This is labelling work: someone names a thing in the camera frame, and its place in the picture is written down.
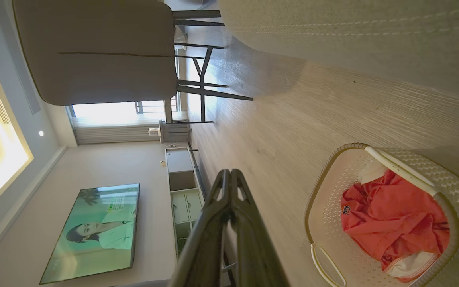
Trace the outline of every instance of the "sheer curtain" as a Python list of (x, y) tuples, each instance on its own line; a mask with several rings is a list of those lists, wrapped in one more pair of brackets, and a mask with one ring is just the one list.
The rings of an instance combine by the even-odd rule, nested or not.
[[(101, 144), (104, 142), (145, 142), (159, 140), (158, 136), (149, 136), (148, 129), (159, 126), (159, 120), (165, 120), (163, 112), (154, 113), (118, 113), (118, 111), (80, 113), (71, 118), (73, 132), (79, 145)], [(173, 112), (173, 120), (187, 119), (187, 112)]]

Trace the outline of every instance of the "clothing logo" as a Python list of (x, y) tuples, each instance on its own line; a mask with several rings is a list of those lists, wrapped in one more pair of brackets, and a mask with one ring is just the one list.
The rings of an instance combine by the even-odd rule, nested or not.
[(348, 215), (350, 213), (350, 207), (347, 205), (343, 208), (343, 214)]

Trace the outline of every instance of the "laundry basket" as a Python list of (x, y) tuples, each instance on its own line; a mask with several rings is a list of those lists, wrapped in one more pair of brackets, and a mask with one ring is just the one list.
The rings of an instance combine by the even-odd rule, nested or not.
[[(359, 172), (373, 158), (432, 195), (448, 218), (448, 248), (415, 281), (403, 283), (382, 272), (380, 262), (366, 254), (341, 226), (341, 196), (358, 182)], [(306, 232), (316, 268), (334, 287), (426, 285), (459, 249), (459, 178), (410, 151), (375, 149), (364, 143), (344, 145), (320, 174), (306, 211)]]

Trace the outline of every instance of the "wooden floor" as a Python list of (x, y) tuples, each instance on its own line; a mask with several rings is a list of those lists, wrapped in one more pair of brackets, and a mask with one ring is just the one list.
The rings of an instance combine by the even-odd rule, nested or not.
[[(209, 181), (240, 169), (292, 286), (326, 286), (312, 263), (304, 211), (315, 179), (339, 146), (365, 142), (412, 149), (459, 176), (459, 96), (301, 59), (252, 50), (224, 27), (188, 27), (189, 43), (225, 46), (207, 82), (253, 102), (206, 97), (193, 145)], [(190, 56), (204, 49), (190, 47)], [(198, 80), (188, 62), (188, 80)], [(199, 120), (199, 96), (189, 95)], [(459, 286), (459, 254), (431, 286)]]

